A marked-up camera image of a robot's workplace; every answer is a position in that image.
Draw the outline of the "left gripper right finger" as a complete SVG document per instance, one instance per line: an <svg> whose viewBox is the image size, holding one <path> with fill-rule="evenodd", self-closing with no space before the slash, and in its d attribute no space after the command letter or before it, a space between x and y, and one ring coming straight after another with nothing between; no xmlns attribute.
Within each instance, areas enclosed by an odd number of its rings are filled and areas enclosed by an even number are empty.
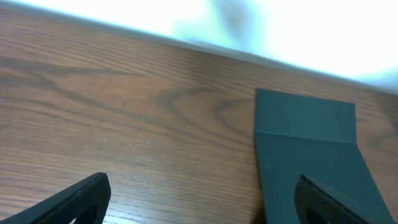
<svg viewBox="0 0 398 224"><path fill-rule="evenodd" d="M300 175L294 192L295 211L306 224L391 224L395 221L368 209L333 187Z"/></svg>

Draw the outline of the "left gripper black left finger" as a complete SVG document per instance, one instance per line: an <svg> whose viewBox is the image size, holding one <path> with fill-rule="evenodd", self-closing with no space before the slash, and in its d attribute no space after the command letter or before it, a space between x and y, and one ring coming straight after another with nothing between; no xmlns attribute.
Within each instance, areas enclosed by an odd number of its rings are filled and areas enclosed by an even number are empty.
<svg viewBox="0 0 398 224"><path fill-rule="evenodd" d="M110 198L108 176L97 172L1 224L102 224Z"/></svg>

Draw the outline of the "black gift box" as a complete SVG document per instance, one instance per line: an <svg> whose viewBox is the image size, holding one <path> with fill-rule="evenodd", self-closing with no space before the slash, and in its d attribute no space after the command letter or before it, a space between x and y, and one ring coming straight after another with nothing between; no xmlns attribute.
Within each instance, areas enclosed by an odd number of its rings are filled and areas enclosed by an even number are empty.
<svg viewBox="0 0 398 224"><path fill-rule="evenodd" d="M254 143L267 223L300 223L302 174L393 219L357 145L354 104L258 89Z"/></svg>

